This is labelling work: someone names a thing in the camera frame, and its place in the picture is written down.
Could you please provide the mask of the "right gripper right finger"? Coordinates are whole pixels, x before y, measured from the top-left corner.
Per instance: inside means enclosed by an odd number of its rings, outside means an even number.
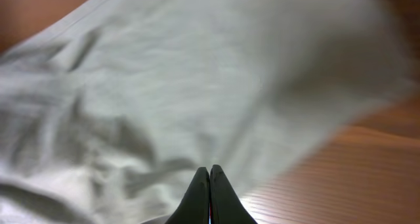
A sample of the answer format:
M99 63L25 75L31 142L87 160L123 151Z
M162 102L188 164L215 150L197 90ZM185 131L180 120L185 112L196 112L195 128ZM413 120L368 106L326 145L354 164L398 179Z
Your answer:
M213 165L211 169L210 194L212 224L257 224L243 207L219 165Z

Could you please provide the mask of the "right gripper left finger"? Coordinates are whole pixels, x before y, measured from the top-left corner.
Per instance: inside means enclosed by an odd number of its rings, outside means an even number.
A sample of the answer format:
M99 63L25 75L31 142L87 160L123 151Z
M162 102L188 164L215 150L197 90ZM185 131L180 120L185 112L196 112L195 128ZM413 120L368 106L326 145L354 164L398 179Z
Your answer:
M178 208L165 224L209 224L209 173L205 167L197 169Z

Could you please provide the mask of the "khaki shorts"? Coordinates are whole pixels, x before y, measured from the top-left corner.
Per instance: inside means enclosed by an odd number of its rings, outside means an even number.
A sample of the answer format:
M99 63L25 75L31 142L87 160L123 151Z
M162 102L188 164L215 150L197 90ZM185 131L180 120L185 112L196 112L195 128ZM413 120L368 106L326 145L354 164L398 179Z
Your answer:
M1 222L144 223L239 194L413 90L380 0L89 0L1 57Z

